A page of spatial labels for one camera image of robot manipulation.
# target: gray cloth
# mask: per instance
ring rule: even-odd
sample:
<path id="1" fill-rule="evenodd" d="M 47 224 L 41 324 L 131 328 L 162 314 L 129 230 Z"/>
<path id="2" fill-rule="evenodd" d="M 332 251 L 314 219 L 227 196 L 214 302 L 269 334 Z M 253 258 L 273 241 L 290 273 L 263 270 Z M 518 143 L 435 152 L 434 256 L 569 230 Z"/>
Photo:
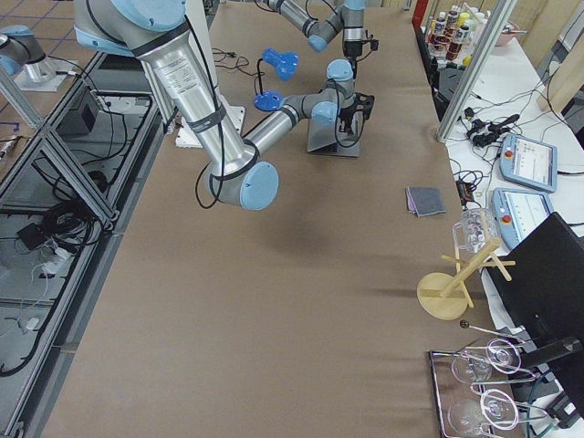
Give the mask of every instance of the gray cloth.
<path id="1" fill-rule="evenodd" d="M 446 213 L 442 195 L 436 187 L 406 187 L 405 192 L 410 213 L 419 217 Z"/>

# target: robotic arm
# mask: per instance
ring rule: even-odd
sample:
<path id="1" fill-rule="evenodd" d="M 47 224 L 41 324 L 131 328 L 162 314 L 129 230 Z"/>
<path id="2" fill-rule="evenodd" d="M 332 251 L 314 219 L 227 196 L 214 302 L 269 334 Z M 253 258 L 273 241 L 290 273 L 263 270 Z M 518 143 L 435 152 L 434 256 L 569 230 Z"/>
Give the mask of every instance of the robotic arm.
<path id="1" fill-rule="evenodd" d="M 308 43 L 317 52 L 323 51 L 341 31 L 343 32 L 343 55 L 351 64 L 353 77 L 357 76 L 358 58 L 363 54 L 363 46 L 370 44 L 377 50 L 379 41 L 367 36 L 363 28 L 365 0 L 347 0 L 337 6 L 323 22 L 310 16 L 293 0 L 263 0 L 270 9 L 278 12 L 308 38 Z"/>
<path id="2" fill-rule="evenodd" d="M 38 44 L 26 26 L 8 26 L 0 29 L 0 67 L 10 76 L 25 69 L 36 83 L 51 80 L 56 75 L 52 60 Z"/>
<path id="3" fill-rule="evenodd" d="M 248 210 L 270 205 L 278 176 L 273 165 L 259 161 L 260 155 L 304 118 L 330 125 L 342 111 L 360 110 L 350 63 L 333 61 L 320 93 L 288 98 L 242 139 L 188 43 L 184 0 L 75 0 L 74 6 L 82 46 L 151 66 L 211 158 L 203 182 L 222 203 Z"/>

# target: white cable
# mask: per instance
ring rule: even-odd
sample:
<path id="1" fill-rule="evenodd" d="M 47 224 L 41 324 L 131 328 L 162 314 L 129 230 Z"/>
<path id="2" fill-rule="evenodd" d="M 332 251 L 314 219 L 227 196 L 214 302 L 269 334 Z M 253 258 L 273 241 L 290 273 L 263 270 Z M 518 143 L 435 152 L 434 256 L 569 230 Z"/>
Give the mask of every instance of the white cable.
<path id="1" fill-rule="evenodd" d="M 30 271 L 30 284 L 29 284 L 30 286 L 32 286 L 33 282 L 35 281 L 35 277 L 34 277 L 35 271 L 37 270 L 38 267 L 41 267 L 41 266 L 44 266 L 44 265 L 45 265 L 44 263 L 41 263 L 40 265 L 33 266 L 32 270 Z M 45 291 L 43 292 L 43 295 L 41 295 L 40 298 L 37 301 L 35 301 L 33 304 L 31 304 L 27 308 L 23 308 L 22 307 L 22 305 L 24 303 L 24 299 L 23 298 L 20 299 L 20 307 L 19 307 L 20 311 L 18 312 L 18 317 L 16 317 L 16 319 L 14 321 L 15 322 L 15 326 L 18 327 L 18 328 L 20 328 L 20 321 L 21 321 L 21 318 L 23 317 L 23 313 L 26 310 L 29 310 L 29 309 L 33 308 L 34 306 L 36 306 L 47 295 L 47 292 L 48 292 L 48 274 L 45 271 L 45 269 L 42 269 L 42 267 L 41 267 L 41 270 L 43 271 L 43 274 L 45 274 Z M 15 329 L 15 326 L 9 328 L 4 333 L 0 334 L 0 338 L 3 338 L 8 333 L 10 333 L 12 330 L 14 330 Z"/>

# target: metal rack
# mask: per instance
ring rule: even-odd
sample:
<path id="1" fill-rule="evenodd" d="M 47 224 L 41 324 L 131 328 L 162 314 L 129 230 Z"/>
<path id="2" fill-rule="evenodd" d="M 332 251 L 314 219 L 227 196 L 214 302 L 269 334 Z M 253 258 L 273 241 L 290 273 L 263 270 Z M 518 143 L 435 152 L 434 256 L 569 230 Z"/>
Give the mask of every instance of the metal rack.
<path id="1" fill-rule="evenodd" d="M 124 70 L 126 88 L 112 92 L 105 81 L 116 72 L 101 68 L 107 58 L 96 55 L 86 67 L 106 91 L 96 95 L 78 78 L 45 118 L 0 68 L 0 90 L 36 130 L 0 182 L 0 364 L 16 370 L 0 377 L 0 436 L 40 435 L 162 142 L 162 117 L 140 64 Z M 116 114 L 99 109 L 87 132 L 67 131 L 84 96 Z M 105 190 L 92 171 L 104 175 Z M 41 224 L 63 193 L 82 200 L 96 226 L 88 230 L 91 245 L 43 278 L 38 267 L 50 250 L 27 250 L 16 232 Z M 38 323 L 27 328 L 31 318 Z"/>
<path id="2" fill-rule="evenodd" d="M 434 406 L 436 408 L 436 415 L 438 418 L 439 436 L 440 438 L 455 438 L 457 433 L 448 422 L 448 409 L 450 405 L 457 400 L 468 398 L 473 399 L 476 394 L 470 391 L 468 385 L 458 381 L 452 371 L 452 361 L 456 357 L 454 351 L 439 351 L 431 350 L 428 352 L 428 359 L 430 361 L 430 373 L 432 376 Z M 478 387 L 479 391 L 484 391 L 483 386 Z M 494 433 L 494 429 L 489 427 L 490 433 Z M 523 434 L 518 428 L 511 431 L 497 431 L 505 438 L 520 438 Z"/>

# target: bottle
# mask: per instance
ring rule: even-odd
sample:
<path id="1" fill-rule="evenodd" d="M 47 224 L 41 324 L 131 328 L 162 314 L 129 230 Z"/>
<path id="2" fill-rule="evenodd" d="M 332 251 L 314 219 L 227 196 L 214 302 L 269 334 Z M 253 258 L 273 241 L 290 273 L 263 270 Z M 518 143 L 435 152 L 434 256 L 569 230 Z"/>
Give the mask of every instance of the bottle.
<path id="1" fill-rule="evenodd" d="M 433 32 L 428 37 L 428 42 L 430 44 L 434 43 L 436 37 L 444 34 L 444 29 L 446 27 L 446 13 L 441 12 L 436 21 L 434 22 Z"/>
<path id="2" fill-rule="evenodd" d="M 474 30 L 473 40 L 477 42 L 483 34 L 483 30 L 485 30 L 486 18 L 482 12 L 477 12 L 474 16 L 476 16 L 476 23 L 474 24 L 476 29 Z"/>
<path id="3" fill-rule="evenodd" d="M 454 34 L 453 40 L 448 46 L 448 50 L 446 51 L 446 60 L 454 61 L 458 54 L 460 53 L 461 48 L 463 48 L 464 41 L 468 37 L 468 26 L 462 26 L 456 29 L 456 33 Z"/>
<path id="4" fill-rule="evenodd" d="M 450 11 L 448 11 L 448 16 L 446 17 L 446 30 L 445 34 L 447 37 L 452 37 L 454 35 L 454 30 L 456 30 L 456 23 L 458 22 L 458 6 L 454 5 Z"/>
<path id="5" fill-rule="evenodd" d="M 460 27 L 464 24 L 466 20 L 468 20 L 471 15 L 468 12 L 461 12 L 458 16 L 458 21 L 456 22 L 456 27 Z"/>
<path id="6" fill-rule="evenodd" d="M 470 43 L 476 30 L 476 22 L 472 18 L 469 18 L 468 20 L 464 21 L 463 26 L 468 27 L 468 36 L 466 37 L 465 42 Z"/>
<path id="7" fill-rule="evenodd" d="M 436 18 L 436 26 L 431 35 L 431 44 L 428 45 L 432 57 L 443 57 L 448 47 L 449 38 L 444 34 L 446 19 L 443 17 Z"/>

